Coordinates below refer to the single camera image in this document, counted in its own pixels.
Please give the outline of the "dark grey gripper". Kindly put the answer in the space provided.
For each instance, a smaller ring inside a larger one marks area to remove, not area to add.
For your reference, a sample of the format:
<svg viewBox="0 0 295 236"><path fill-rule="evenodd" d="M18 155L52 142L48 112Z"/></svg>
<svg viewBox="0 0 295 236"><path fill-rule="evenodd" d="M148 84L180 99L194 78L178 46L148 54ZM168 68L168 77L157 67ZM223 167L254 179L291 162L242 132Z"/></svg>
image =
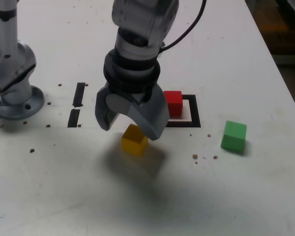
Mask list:
<svg viewBox="0 0 295 236"><path fill-rule="evenodd" d="M108 131L119 116L131 118L151 140L161 137L168 121L169 110L163 90L155 85L143 93L115 93L118 87L106 84L96 95L95 117Z"/></svg>

